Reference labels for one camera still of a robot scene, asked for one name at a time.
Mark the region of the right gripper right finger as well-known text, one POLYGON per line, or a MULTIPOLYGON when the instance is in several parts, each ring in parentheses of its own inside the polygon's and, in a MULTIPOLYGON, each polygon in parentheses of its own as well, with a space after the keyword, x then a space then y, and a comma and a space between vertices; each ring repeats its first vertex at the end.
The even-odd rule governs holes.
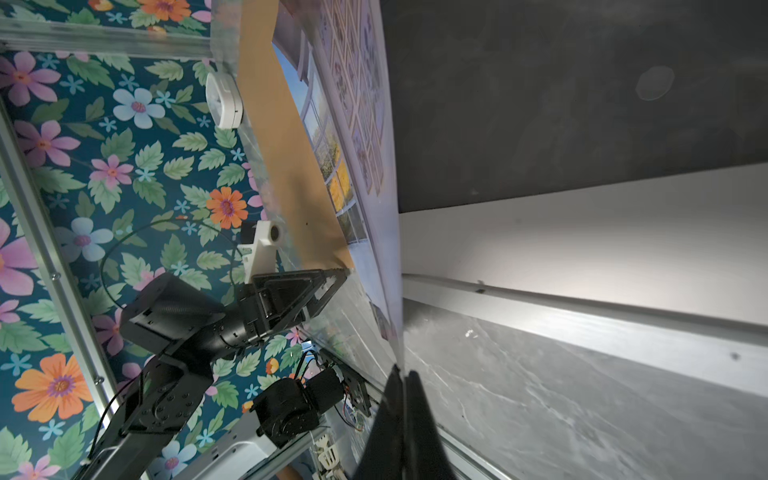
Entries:
POLYGON ((420 376, 405 378, 404 474, 409 480, 455 480, 420 376))

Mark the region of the white photo mat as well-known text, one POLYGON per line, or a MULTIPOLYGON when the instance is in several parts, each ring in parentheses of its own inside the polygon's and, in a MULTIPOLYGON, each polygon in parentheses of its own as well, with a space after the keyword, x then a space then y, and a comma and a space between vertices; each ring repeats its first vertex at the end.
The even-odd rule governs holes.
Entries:
POLYGON ((408 274, 767 321, 767 168, 405 213, 408 274))

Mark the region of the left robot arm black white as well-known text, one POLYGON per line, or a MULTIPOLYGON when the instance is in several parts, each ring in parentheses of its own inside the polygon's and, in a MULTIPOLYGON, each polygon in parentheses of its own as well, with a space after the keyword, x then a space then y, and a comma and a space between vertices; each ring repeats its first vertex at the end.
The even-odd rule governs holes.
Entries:
MULTIPOLYGON (((81 479, 136 479, 154 466, 213 384, 214 364, 261 346, 317 316, 343 285, 343 269, 255 275, 234 302, 221 304, 180 278, 153 280, 124 312, 120 331, 151 360, 123 389, 123 403, 78 470, 81 479)), ((368 409, 364 379, 327 350, 309 379, 280 379, 254 400, 233 428, 194 462, 184 479, 240 479, 285 448, 321 430, 346 396, 368 409)))

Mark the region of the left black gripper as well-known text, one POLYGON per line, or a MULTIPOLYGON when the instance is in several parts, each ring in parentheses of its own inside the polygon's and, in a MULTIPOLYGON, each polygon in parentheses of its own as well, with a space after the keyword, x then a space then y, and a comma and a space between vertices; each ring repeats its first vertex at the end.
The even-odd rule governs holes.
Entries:
POLYGON ((255 275, 225 310, 221 339, 236 350, 284 334, 291 346, 309 338, 318 317, 347 278, 346 269, 310 269, 255 275))

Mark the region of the white picture frame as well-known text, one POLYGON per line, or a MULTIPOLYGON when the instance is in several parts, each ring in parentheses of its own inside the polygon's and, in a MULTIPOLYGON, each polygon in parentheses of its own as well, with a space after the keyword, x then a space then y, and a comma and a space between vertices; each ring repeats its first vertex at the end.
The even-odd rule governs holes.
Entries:
POLYGON ((406 299, 764 397, 767 329, 723 319, 406 274, 406 299))

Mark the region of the brown cardboard backing board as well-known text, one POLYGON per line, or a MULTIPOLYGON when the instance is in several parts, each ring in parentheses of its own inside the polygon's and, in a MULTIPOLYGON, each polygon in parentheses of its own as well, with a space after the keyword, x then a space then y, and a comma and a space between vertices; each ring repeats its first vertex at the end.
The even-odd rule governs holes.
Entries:
POLYGON ((273 48, 278 1, 245 1, 237 86, 264 160, 278 214, 303 268, 354 262, 273 48))

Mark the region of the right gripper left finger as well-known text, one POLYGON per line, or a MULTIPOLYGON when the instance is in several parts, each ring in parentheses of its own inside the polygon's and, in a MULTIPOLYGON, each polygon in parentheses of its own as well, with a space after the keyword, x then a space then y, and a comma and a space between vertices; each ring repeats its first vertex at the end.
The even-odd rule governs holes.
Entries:
POLYGON ((401 480, 404 451, 404 393, 401 370, 392 367, 354 480, 401 480))

